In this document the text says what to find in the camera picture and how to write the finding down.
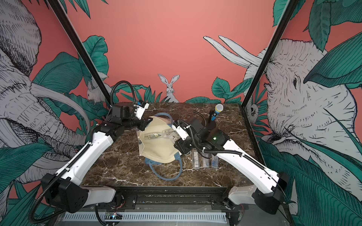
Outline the clear compass set case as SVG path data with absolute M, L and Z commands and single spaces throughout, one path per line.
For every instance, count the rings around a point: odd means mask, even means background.
M 193 169 L 199 169 L 199 153 L 197 150 L 192 150 Z

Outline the cream canvas tote bag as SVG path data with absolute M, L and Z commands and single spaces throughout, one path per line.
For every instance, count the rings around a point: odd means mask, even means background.
M 145 139 L 144 135 L 151 132 L 161 132 L 163 130 L 172 129 L 173 118 L 168 113 L 158 113 L 151 116 L 151 122 L 144 131 L 136 130 L 139 144 L 139 154 L 145 157 L 145 164 L 150 167 L 153 173 L 162 180 L 173 181 L 179 178 L 183 171 L 183 163 L 181 153 L 174 148 L 174 142 L 180 136 L 174 131 L 172 139 Z M 159 175 L 153 168 L 154 165 L 171 163 L 177 160 L 180 165 L 178 174 L 173 178 L 164 178 Z

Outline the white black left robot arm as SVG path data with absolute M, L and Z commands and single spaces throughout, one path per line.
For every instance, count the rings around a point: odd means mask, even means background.
M 75 213 L 85 206 L 99 203 L 119 204 L 116 190 L 109 186 L 81 186 L 82 180 L 112 144 L 125 132 L 133 128 L 145 129 L 143 118 L 149 104 L 138 101 L 134 108 L 117 103 L 112 106 L 105 121 L 93 129 L 91 139 L 85 146 L 55 174 L 46 174 L 41 179 L 43 199 L 56 208 Z

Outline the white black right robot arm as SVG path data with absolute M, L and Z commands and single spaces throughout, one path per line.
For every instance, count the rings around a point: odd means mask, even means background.
M 182 154 L 196 149 L 199 153 L 217 156 L 253 183 L 249 192 L 232 188 L 228 193 L 231 203 L 255 204 L 266 213 L 277 213 L 286 200 L 285 190 L 290 180 L 286 173 L 278 173 L 258 162 L 215 125 L 208 128 L 196 118 L 191 118 L 190 121 L 176 120 L 172 128 L 180 136 L 174 146 Z

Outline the blue toy microphone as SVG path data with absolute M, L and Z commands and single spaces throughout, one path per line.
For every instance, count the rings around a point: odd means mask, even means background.
M 214 108 L 214 110 L 211 111 L 211 118 L 210 121 L 214 121 L 216 117 L 221 113 L 224 109 L 224 106 L 222 104 L 217 104 Z

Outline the white ventilation grille strip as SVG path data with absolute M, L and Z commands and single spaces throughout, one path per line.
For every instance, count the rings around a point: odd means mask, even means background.
M 211 222 L 228 223 L 223 212 L 117 212 L 99 213 L 105 222 Z

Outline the black right frame post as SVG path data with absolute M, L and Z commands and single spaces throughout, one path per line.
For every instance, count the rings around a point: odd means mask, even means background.
M 244 98 L 244 101 L 242 102 L 241 104 L 241 107 L 242 109 L 245 109 L 246 106 L 247 106 L 247 103 L 249 102 L 251 96 L 252 96 L 252 93 L 253 91 L 255 90 L 260 78 L 262 77 L 262 75 L 264 74 L 265 72 L 265 69 L 278 45 L 278 42 L 279 40 L 281 39 L 290 19 L 291 19 L 291 16 L 295 10 L 295 8 L 297 7 L 298 5 L 298 0 L 292 0 L 292 1 L 288 1 L 287 5 L 286 5 L 286 8 L 282 14 L 282 17 L 281 17 L 281 20 L 275 30 L 275 33 L 269 43 L 269 46 L 268 48 L 266 49 L 266 52 L 265 52 L 265 55 L 262 59 L 262 62 L 260 64 L 260 66 L 258 67 L 258 70 L 252 80 L 252 83 L 251 83 L 251 86 Z

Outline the black frame post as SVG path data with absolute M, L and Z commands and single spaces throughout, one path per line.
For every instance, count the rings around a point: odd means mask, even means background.
M 103 96 L 106 99 L 106 102 L 110 104 L 111 97 L 109 92 L 107 91 L 103 80 L 100 78 L 98 71 L 91 60 L 88 52 L 86 51 L 83 43 L 81 42 L 79 35 L 75 31 L 72 23 L 70 22 L 68 16 L 65 13 L 65 10 L 62 8 L 60 1 L 56 0 L 49 0 L 47 1 L 53 12 L 55 13 L 56 17 L 58 18 L 59 22 L 63 26 L 65 32 L 67 33 L 68 37 L 70 38 L 72 44 L 76 48 L 78 54 L 80 55 L 81 59 L 83 60 L 86 68 L 92 75 L 95 82 L 98 84 L 99 89 L 101 90 Z
M 252 83 L 251 83 L 251 86 L 244 98 L 244 101 L 242 102 L 241 104 L 241 107 L 242 109 L 245 109 L 246 106 L 247 106 L 247 103 L 249 102 L 251 96 L 252 96 L 252 93 L 253 91 L 255 90 L 260 78 L 262 77 L 262 75 L 264 74 L 265 72 L 265 69 L 278 45 L 278 42 L 279 40 L 281 39 L 290 19 L 291 19 L 291 16 L 295 10 L 295 8 L 297 7 L 298 5 L 298 0 L 292 0 L 292 1 L 288 1 L 287 5 L 286 5 L 286 8 L 282 14 L 282 17 L 281 17 L 281 20 L 275 30 L 275 33 L 269 43 L 269 46 L 268 48 L 266 49 L 266 52 L 265 52 L 265 55 L 262 59 L 262 62 L 260 64 L 260 66 L 258 67 L 258 70 L 252 80 Z

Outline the black left frame post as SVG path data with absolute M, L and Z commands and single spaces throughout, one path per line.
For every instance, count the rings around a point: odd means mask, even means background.
M 111 97 L 109 92 L 107 91 L 103 80 L 100 78 L 98 71 L 91 60 L 88 52 L 86 51 L 83 43 L 81 42 L 79 35 L 75 31 L 72 23 L 70 22 L 68 16 L 65 13 L 65 10 L 62 8 L 60 1 L 56 0 L 49 0 L 47 1 L 53 12 L 55 13 L 56 17 L 58 18 L 59 22 L 63 26 L 65 32 L 67 33 L 68 37 L 70 38 L 72 44 L 76 48 L 78 54 L 80 55 L 81 59 L 83 60 L 86 68 L 92 75 L 95 82 L 98 84 L 99 89 L 101 90 L 103 96 L 106 99 L 106 102 L 110 104 Z

